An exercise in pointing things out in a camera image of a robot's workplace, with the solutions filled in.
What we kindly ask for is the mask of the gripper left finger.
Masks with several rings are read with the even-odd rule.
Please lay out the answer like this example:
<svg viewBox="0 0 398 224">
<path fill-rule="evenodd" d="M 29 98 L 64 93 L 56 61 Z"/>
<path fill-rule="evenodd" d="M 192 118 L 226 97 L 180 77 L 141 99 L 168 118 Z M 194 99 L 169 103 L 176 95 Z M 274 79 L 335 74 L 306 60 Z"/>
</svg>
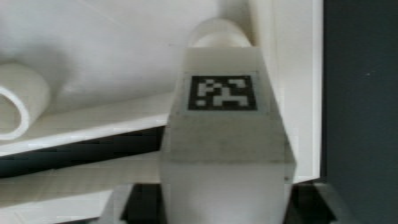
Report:
<svg viewBox="0 0 398 224">
<path fill-rule="evenodd" d="M 162 192 L 159 184 L 136 184 L 121 214 L 123 224 L 162 224 Z"/>
</svg>

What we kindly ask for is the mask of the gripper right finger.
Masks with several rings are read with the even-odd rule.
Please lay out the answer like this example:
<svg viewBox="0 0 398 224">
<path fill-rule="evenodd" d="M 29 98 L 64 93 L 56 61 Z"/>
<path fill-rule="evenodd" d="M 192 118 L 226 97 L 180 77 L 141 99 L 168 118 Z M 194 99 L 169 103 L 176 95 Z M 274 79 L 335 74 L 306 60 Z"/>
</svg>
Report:
<svg viewBox="0 0 398 224">
<path fill-rule="evenodd" d="M 347 207 L 326 182 L 294 185 L 283 224 L 347 224 Z"/>
</svg>

